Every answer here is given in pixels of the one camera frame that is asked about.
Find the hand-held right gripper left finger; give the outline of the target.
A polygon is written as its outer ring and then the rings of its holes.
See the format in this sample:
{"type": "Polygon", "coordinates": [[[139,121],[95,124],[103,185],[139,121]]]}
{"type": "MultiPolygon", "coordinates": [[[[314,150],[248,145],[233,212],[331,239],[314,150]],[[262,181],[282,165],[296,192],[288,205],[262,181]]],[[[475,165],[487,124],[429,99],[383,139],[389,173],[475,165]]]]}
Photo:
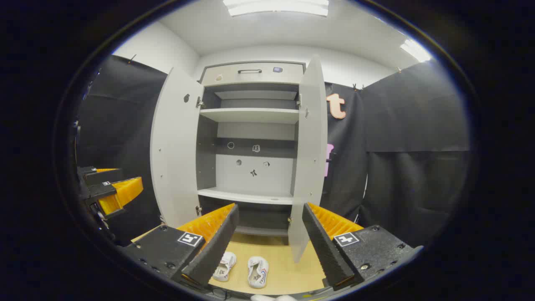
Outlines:
{"type": "Polygon", "coordinates": [[[163,278],[200,288],[212,278],[238,221],[239,207],[228,204],[181,227],[162,224],[122,252],[163,278]]]}

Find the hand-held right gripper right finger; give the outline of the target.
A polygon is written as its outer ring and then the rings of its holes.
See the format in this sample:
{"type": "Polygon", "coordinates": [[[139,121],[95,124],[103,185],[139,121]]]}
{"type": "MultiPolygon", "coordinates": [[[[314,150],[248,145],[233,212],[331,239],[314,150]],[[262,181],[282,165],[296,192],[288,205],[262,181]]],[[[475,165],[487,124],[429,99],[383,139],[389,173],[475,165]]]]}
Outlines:
{"type": "Polygon", "coordinates": [[[333,290],[376,280],[423,249],[410,246],[380,225],[361,227],[312,203],[304,205],[302,221],[333,290]]]}

